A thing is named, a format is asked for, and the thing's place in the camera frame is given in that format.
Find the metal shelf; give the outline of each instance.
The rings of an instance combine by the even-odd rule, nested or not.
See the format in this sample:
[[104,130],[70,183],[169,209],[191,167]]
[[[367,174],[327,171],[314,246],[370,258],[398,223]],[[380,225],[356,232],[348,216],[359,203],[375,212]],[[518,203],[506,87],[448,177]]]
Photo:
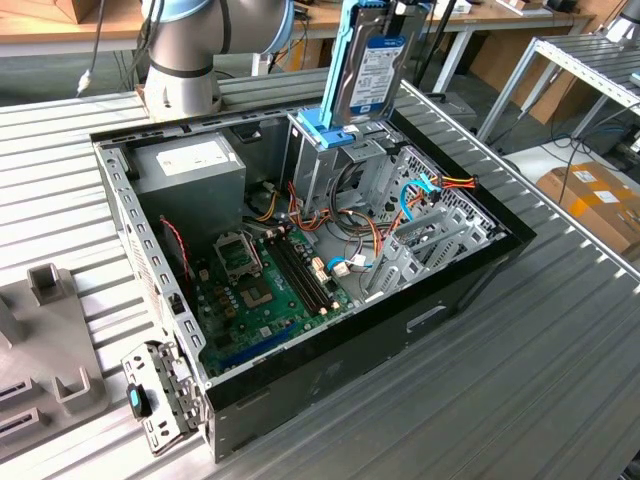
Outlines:
[[[536,101],[557,68],[561,68],[623,107],[633,107],[630,109],[640,115],[640,87],[629,80],[633,72],[640,70],[640,49],[624,49],[598,34],[534,38],[480,128],[478,139],[481,141],[486,141],[493,131],[536,54],[549,59],[552,65],[534,87],[523,110]],[[604,101],[596,104],[574,135],[586,127],[603,104]]]

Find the table leg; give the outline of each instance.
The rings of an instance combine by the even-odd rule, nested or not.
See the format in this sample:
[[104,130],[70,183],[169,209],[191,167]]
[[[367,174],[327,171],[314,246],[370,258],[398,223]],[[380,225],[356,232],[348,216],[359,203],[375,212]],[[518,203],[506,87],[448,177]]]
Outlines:
[[251,62],[251,76],[267,75],[269,73],[269,64],[271,63],[270,53],[254,53]]
[[449,55],[447,55],[447,60],[444,62],[440,76],[436,81],[436,85],[433,87],[433,92],[440,93],[447,89],[449,82],[451,81],[451,77],[453,77],[453,74],[460,63],[462,54],[466,50],[469,40],[471,40],[471,35],[473,35],[473,31],[471,30],[458,32],[458,35],[451,46],[451,51],[449,52]]
[[538,100],[540,100],[540,97],[544,94],[548,85],[553,80],[555,80],[555,79],[552,80],[552,78],[558,70],[559,70],[559,67],[555,63],[549,62],[549,65],[547,66],[545,71],[542,73],[542,75],[540,75],[540,78],[538,79],[537,83],[531,90],[531,93],[529,94],[527,99],[522,104],[522,107],[520,108],[520,110],[522,110],[523,112],[528,112],[531,109],[531,107],[533,107],[533,105],[535,105],[535,103]]
[[[569,33],[567,35],[579,35],[587,24],[586,20],[579,20],[571,27]],[[560,67],[558,67],[555,63],[549,62],[549,65],[542,73],[538,82],[531,90],[531,93],[522,104],[521,110],[523,112],[527,112],[540,98],[540,96],[544,93],[544,90],[547,88],[547,85],[555,80],[553,78],[554,75],[558,72]]]
[[600,109],[604,107],[604,104],[607,103],[607,100],[609,100],[609,97],[607,97],[606,95],[602,95],[598,99],[596,104],[593,107],[591,107],[591,110],[589,110],[589,113],[587,113],[584,116],[584,118],[580,121],[576,129],[573,131],[573,138],[578,137],[584,131],[584,129],[589,126],[589,124],[591,123],[591,120],[593,120],[593,118],[598,114]]
[[531,66],[531,63],[536,56],[537,42],[538,39],[536,38],[531,40],[531,43],[529,43],[529,46],[525,50],[524,55],[522,55],[522,58],[518,62],[518,65],[516,65],[516,68],[511,74],[511,77],[509,77],[509,80],[507,80],[507,83],[502,89],[502,92],[500,92],[496,103],[493,104],[491,111],[487,115],[487,118],[482,124],[482,127],[480,127],[480,130],[478,131],[477,137],[480,141],[484,142],[489,137],[489,135],[493,131],[493,128],[496,126],[496,123],[498,123],[500,116],[504,112],[504,109],[507,107],[511,95],[516,90],[516,88],[518,88],[518,85],[522,81],[525,73],[527,73],[527,70]]

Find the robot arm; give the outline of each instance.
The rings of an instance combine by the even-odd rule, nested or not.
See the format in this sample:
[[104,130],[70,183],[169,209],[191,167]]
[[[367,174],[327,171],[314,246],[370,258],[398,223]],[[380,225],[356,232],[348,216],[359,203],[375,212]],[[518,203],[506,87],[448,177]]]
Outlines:
[[144,0],[142,10],[152,21],[160,15],[149,49],[145,101],[154,117],[177,118],[219,108],[213,55],[280,50],[291,35],[294,5],[293,0]]

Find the hard drive label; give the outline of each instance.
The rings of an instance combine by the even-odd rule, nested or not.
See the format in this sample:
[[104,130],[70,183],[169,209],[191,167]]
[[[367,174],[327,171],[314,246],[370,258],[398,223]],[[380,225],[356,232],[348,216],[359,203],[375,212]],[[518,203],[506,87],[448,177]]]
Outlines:
[[396,73],[394,60],[402,53],[405,42],[404,37],[369,40],[349,104],[353,113],[363,114],[382,108]]

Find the hard drive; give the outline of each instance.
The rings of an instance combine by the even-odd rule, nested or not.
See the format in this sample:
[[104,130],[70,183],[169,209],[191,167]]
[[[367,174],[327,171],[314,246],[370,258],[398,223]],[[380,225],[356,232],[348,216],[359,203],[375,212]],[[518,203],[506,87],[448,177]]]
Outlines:
[[357,8],[332,110],[332,125],[388,118],[411,47],[420,35],[426,8],[404,6],[388,21],[385,8]]

